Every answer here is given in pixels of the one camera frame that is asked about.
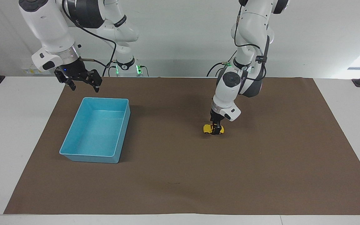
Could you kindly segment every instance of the blue plastic bin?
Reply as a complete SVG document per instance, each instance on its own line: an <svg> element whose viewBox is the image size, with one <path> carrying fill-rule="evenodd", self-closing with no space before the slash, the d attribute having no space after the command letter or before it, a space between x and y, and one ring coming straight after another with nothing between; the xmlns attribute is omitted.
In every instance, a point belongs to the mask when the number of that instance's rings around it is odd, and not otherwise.
<svg viewBox="0 0 360 225"><path fill-rule="evenodd" d="M84 98L59 154L77 162L118 163L129 118L128 99Z"/></svg>

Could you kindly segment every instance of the white wall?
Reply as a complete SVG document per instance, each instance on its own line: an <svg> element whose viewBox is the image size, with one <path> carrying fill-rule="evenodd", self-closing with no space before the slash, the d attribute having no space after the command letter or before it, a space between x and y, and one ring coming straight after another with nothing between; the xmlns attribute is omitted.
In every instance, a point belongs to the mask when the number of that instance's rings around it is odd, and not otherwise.
<svg viewBox="0 0 360 225"><path fill-rule="evenodd" d="M121 0L141 30L134 54L152 76L205 76L236 50L230 37L237 0ZM268 76L332 77L360 55L360 1L299 0L270 21ZM108 61L107 45L71 28L84 58ZM22 75L20 66L40 48L24 22L17 0L0 0L0 73ZM87 63L89 69L101 68Z"/></svg>

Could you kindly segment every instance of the brown surface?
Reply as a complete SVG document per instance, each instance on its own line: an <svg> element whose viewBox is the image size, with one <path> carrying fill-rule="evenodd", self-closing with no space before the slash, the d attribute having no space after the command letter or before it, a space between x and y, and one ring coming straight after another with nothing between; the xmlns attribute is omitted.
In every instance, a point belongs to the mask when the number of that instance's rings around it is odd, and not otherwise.
<svg viewBox="0 0 360 225"><path fill-rule="evenodd" d="M209 123L214 79L105 78L65 87L6 214L360 215L360 162L315 83L267 78ZM83 97L129 98L119 164L59 155Z"/></svg>

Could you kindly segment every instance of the robotic arm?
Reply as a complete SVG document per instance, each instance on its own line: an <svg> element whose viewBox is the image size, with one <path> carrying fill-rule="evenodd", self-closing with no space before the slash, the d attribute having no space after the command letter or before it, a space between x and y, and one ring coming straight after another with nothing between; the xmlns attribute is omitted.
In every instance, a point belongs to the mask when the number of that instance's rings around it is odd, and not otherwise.
<svg viewBox="0 0 360 225"><path fill-rule="evenodd" d="M138 31L127 22L119 0L19 0L19 6L24 20L42 44L32 56L34 65L40 71L57 67L56 77L73 91L76 88L73 81L83 81L98 92L102 79L97 70L86 70L78 46L68 31L68 25L75 26L72 20L106 39L134 42L139 37ZM62 6L71 19L62 14ZM117 65L129 74L139 74L128 44L121 44L115 47Z"/></svg>
<svg viewBox="0 0 360 225"><path fill-rule="evenodd" d="M237 23L231 36L238 47L230 65L219 73L216 91L212 101L211 125L204 127L205 133L222 134L220 121L236 120L241 110L234 100L241 94L254 97L259 94L262 79L266 76L266 61L273 31L269 27L271 14L280 14L289 0L239 0L241 4Z"/></svg>

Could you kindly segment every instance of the tabletop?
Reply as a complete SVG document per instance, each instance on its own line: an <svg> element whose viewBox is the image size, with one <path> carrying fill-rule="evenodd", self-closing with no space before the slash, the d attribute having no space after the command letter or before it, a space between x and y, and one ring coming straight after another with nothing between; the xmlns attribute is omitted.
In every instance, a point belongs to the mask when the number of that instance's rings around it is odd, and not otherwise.
<svg viewBox="0 0 360 225"><path fill-rule="evenodd" d="M315 79L315 82L360 160L360 88L349 80ZM0 224L51 224L58 221L66 224L360 223L360 216L1 215L63 87L54 77L7 77L0 84Z"/></svg>

